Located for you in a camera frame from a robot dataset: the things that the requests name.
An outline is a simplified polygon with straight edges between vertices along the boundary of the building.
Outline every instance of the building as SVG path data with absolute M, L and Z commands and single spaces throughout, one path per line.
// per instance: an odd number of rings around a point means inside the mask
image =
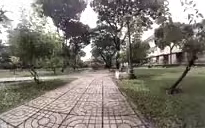
M 154 36 L 150 36 L 144 42 L 150 45 L 150 54 L 148 59 L 152 65 L 184 65 L 188 63 L 187 53 L 183 52 L 178 46 L 175 46 L 170 54 L 170 48 L 161 50 L 155 46 Z M 197 65 L 205 65 L 205 53 L 198 55 Z

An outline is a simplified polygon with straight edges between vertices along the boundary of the thin tree trunk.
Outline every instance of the thin tree trunk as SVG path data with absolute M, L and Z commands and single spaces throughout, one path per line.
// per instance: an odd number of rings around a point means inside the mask
M 172 64 L 172 49 L 170 48 L 170 65 Z
M 56 68 L 53 68 L 54 75 L 56 75 Z
M 184 72 L 180 76 L 180 78 L 170 87 L 170 89 L 169 89 L 170 94 L 174 94 L 174 92 L 176 91 L 177 86 L 187 76 L 188 72 L 191 70 L 191 67 L 194 65 L 196 59 L 197 59 L 197 56 L 193 55 L 191 60 L 189 61 L 188 65 L 187 65 L 187 67 L 185 68 Z
M 38 76 L 38 74 L 37 74 L 37 72 L 35 71 L 34 68 L 30 69 L 30 73 L 34 77 L 34 82 L 37 83 L 37 84 L 40 84 L 39 76 Z

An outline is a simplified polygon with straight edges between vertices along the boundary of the street light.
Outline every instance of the street light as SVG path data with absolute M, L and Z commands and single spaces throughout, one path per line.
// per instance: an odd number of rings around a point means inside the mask
M 128 27 L 128 77 L 129 79 L 135 79 L 136 76 L 134 74 L 133 66 L 132 66 L 132 44 L 131 44 L 131 32 L 130 32 L 130 20 L 132 17 L 130 15 L 126 16 L 127 27 Z

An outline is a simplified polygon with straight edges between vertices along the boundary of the green grass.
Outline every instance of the green grass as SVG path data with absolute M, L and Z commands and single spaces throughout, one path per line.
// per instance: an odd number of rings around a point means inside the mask
M 49 90 L 63 86 L 74 79 L 44 81 L 0 86 L 0 113 L 36 98 Z
M 74 71 L 73 69 L 67 68 L 64 70 L 64 72 L 61 72 L 59 69 L 57 69 L 56 74 L 54 74 L 52 71 L 50 70 L 44 70 L 44 69 L 40 69 L 37 70 L 38 75 L 39 76 L 58 76 L 58 75 L 67 75 L 67 74 L 71 74 L 71 73 L 76 73 L 76 72 L 81 72 L 84 69 L 79 69 Z M 13 71 L 11 70 L 0 70 L 0 78 L 10 78 L 10 77 L 30 77 L 31 74 L 29 71 L 27 70 L 18 70 L 16 71 L 15 75 L 13 73 Z
M 158 128 L 205 128 L 205 68 L 194 68 L 180 84 L 182 93 L 166 94 L 183 68 L 137 69 L 136 80 L 120 88 L 139 112 Z

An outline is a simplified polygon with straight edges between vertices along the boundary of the paved walkway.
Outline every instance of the paved walkway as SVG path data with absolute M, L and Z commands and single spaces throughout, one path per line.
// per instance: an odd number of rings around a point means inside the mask
M 0 128 L 145 128 L 108 74 L 92 74 L 0 115 Z

